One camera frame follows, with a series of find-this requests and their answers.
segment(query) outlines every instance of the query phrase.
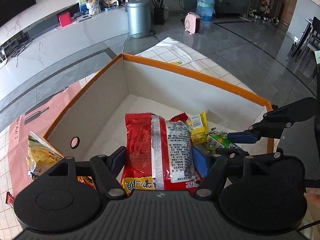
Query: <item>blue water bottle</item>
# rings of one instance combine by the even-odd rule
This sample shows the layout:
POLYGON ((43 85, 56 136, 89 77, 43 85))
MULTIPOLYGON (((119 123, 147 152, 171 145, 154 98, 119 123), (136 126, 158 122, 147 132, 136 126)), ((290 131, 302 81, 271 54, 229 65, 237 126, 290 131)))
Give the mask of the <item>blue water bottle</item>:
POLYGON ((211 21, 214 13, 214 0, 198 0, 196 14, 203 21, 211 21))

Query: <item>green snack package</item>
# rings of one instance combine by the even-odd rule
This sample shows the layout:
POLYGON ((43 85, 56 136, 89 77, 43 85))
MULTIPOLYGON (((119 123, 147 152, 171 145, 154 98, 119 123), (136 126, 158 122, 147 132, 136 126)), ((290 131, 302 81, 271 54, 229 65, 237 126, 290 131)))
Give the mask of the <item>green snack package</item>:
POLYGON ((210 144, 212 153, 215 154, 217 148, 236 148, 241 149, 227 138, 227 133, 218 133, 217 131, 210 131, 207 133, 207 142, 210 144))

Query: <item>yellow snack package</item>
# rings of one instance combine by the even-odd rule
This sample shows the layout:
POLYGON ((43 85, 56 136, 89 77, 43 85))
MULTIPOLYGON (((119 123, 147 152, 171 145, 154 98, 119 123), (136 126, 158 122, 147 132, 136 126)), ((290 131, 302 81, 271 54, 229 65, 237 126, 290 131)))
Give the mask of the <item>yellow snack package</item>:
MULTIPOLYGON (((33 132, 30 132, 28 135, 28 155, 28 176, 32 180, 36 180, 40 175, 63 159, 63 156, 60 153, 55 151, 49 144, 44 140, 41 140, 33 132)), ((90 177, 78 176, 78 181, 94 187, 93 181, 90 177)))
POLYGON ((121 182, 126 193, 131 193, 133 189, 154 190, 152 176, 142 178, 124 178, 121 182))
POLYGON ((189 117, 186 122, 192 129, 191 140, 194 145, 207 142, 208 123, 205 112, 189 117))

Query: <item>pink space heater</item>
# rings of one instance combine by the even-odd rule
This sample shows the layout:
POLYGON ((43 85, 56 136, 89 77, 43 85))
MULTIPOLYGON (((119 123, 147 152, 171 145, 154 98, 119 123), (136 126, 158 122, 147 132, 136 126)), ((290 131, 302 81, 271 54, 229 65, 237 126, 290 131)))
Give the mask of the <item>pink space heater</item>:
POLYGON ((192 34, 199 34, 201 32, 201 18, 199 15, 189 12, 184 20, 185 30, 192 34))

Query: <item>plant pot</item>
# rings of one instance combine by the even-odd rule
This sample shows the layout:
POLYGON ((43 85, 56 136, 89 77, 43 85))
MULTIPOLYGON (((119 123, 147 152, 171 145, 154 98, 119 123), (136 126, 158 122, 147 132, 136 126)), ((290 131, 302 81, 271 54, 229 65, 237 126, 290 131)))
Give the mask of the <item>plant pot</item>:
POLYGON ((155 25, 164 25, 163 12, 164 12, 163 8, 154 8, 153 9, 155 25))

